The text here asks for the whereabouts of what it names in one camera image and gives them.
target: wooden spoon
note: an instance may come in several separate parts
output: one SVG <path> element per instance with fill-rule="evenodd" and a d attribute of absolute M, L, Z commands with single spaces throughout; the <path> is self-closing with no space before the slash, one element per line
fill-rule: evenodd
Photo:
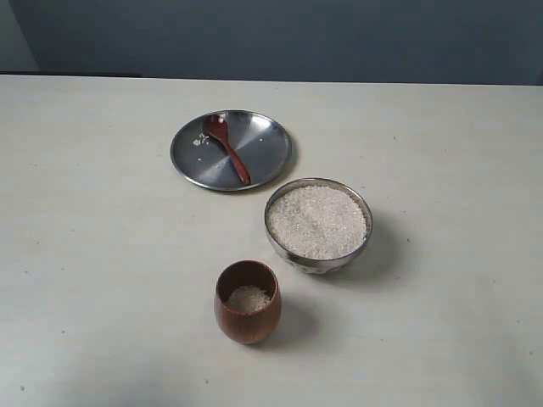
<path fill-rule="evenodd" d="M 215 138 L 222 146 L 226 149 L 228 155 L 232 159 L 234 168 L 238 173 L 239 179 L 244 185 L 249 185 L 251 183 L 251 178 L 249 172 L 245 168 L 244 163 L 239 159 L 238 155 L 228 142 L 228 124 L 227 122 L 220 117 L 218 114 L 212 114 L 207 116 L 204 119 L 204 132 L 209 136 Z"/>

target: gray wall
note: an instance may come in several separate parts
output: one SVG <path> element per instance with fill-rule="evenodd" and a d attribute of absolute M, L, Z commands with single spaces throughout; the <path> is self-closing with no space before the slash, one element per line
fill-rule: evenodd
<path fill-rule="evenodd" d="M 12 0 L 43 70 L 535 84 L 543 0 Z"/>
<path fill-rule="evenodd" d="M 0 71 L 37 70 L 8 0 L 0 0 Z"/>

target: white rice grains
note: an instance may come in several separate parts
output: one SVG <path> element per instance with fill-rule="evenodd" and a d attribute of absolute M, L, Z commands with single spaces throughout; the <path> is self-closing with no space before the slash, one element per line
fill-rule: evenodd
<path fill-rule="evenodd" d="M 300 187 L 270 207 L 270 233 L 287 250 L 309 259 L 337 259 L 366 238 L 366 220 L 345 192 L 330 187 Z"/>
<path fill-rule="evenodd" d="M 270 302 L 264 290 L 255 286 L 236 288 L 227 301 L 227 307 L 239 312 L 255 312 L 263 309 Z"/>

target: metal bowl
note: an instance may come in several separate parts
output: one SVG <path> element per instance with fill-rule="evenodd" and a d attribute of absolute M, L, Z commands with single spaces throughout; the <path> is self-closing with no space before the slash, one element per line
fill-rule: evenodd
<path fill-rule="evenodd" d="M 338 257 L 337 259 L 309 259 L 287 250 L 281 244 L 279 244 L 276 238 L 272 235 L 272 233 L 270 232 L 270 227 L 268 226 L 268 212 L 270 210 L 270 207 L 273 205 L 273 203 L 275 203 L 275 201 L 277 201 L 287 192 L 290 192 L 296 188 L 308 186 L 330 187 L 345 192 L 360 207 L 362 214 L 364 215 L 364 219 L 366 220 L 367 232 L 364 242 L 362 242 L 362 244 L 355 251 L 343 257 Z M 283 257 L 288 263 L 301 269 L 305 273 L 324 274 L 328 271 L 338 270 L 344 265 L 350 263 L 358 255 L 360 255 L 360 253 L 362 253 L 367 245 L 367 242 L 369 241 L 370 236 L 372 235 L 373 219 L 372 211 L 367 206 L 366 201 L 364 201 L 364 199 L 362 199 L 362 197 L 358 193 L 356 193 L 354 190 L 347 187 L 346 185 L 337 181 L 327 180 L 325 178 L 301 178 L 299 180 L 291 181 L 283 185 L 272 194 L 266 204 L 266 209 L 264 210 L 264 224 L 266 225 L 266 235 L 268 236 L 268 240 L 270 241 L 277 254 Z"/>

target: wooden cup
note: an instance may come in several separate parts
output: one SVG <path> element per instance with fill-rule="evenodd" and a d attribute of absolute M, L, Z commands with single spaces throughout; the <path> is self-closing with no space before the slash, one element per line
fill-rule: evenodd
<path fill-rule="evenodd" d="M 233 291 L 241 286 L 256 286 L 266 292 L 270 302 L 254 312 L 240 312 L 226 306 Z M 243 260 L 228 266 L 219 276 L 215 293 L 215 317 L 221 330 L 233 341 L 257 343 L 276 328 L 281 316 L 281 293 L 273 271 L 258 261 Z"/>

